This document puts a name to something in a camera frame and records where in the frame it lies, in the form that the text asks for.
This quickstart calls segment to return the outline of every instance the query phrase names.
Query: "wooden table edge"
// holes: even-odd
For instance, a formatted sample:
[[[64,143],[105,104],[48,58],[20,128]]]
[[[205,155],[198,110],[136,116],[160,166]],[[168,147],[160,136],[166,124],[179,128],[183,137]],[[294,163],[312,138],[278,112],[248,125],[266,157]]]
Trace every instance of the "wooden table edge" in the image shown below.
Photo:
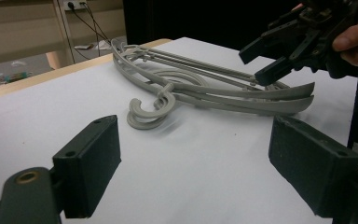
[[[170,41],[171,41],[170,39],[165,39],[165,38],[158,39],[158,40],[143,44],[142,46],[153,48],[158,45],[168,43]],[[69,65],[69,66],[54,70],[54,71],[40,74],[40,75],[37,75],[34,77],[28,77],[28,78],[20,80],[20,81],[2,85],[2,86],[0,86],[0,96],[34,86],[34,85],[43,83],[45,81],[52,80],[57,77],[62,77],[62,76],[65,76],[65,75],[68,75],[68,74],[71,74],[71,73],[74,73],[74,72],[77,72],[82,69],[86,69],[86,68],[89,68],[89,67],[92,67],[95,65],[111,62],[113,60],[112,57],[113,57],[113,55],[112,55],[112,53],[110,53],[110,54],[107,54],[107,55],[104,55],[104,56],[101,56],[101,57],[98,57],[95,59],[87,60],[82,63],[76,63],[76,64]]]

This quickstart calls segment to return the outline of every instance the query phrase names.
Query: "finger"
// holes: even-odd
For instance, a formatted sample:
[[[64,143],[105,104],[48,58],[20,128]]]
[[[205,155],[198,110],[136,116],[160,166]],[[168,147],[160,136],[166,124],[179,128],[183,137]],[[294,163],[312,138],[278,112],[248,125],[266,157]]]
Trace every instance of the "finger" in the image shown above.
[[[292,10],[296,10],[296,9],[302,7],[302,6],[303,6],[302,3],[300,3],[300,4],[298,4],[296,7],[292,8]]]
[[[341,58],[351,65],[358,67],[358,52],[353,50],[342,51]]]
[[[332,44],[335,51],[352,49],[358,46],[358,25],[351,26],[338,35]]]

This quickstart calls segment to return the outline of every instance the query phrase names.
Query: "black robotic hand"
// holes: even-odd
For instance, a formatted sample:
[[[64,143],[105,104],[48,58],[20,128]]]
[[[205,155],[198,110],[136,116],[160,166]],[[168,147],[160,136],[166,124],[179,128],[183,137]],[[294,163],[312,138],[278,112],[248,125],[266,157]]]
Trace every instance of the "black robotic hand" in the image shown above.
[[[267,86],[307,66],[313,73],[328,71],[331,78],[357,76],[358,68],[343,61],[331,45],[337,35],[354,25],[358,0],[301,0],[302,7],[280,16],[268,30],[240,51],[244,63],[269,51],[280,58],[255,73]]]

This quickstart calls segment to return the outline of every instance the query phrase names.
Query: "mounting screw hole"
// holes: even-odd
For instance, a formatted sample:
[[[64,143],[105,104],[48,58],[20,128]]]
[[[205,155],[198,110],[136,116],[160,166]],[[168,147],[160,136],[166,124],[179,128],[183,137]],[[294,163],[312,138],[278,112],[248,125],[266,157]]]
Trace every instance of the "mounting screw hole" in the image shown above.
[[[27,173],[17,176],[16,183],[28,184],[28,183],[36,180],[38,177],[39,177],[39,173],[37,171],[30,171],[30,172],[27,172]]]

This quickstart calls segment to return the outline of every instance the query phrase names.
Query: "white table surface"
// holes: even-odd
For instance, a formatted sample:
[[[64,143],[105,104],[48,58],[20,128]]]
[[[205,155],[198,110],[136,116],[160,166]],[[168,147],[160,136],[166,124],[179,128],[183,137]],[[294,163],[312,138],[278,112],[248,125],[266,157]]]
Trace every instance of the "white table surface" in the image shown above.
[[[255,73],[271,59],[243,64],[238,52],[190,38],[157,49]],[[308,68],[282,80],[316,82],[314,101],[295,117],[347,144],[356,79],[332,79]],[[179,103],[154,130],[135,130],[126,116],[132,98],[152,104],[103,63],[0,97],[0,196],[23,169],[52,167],[52,156],[95,119],[118,116],[122,163],[94,215],[63,223],[331,223],[316,217],[268,158],[272,117]]]

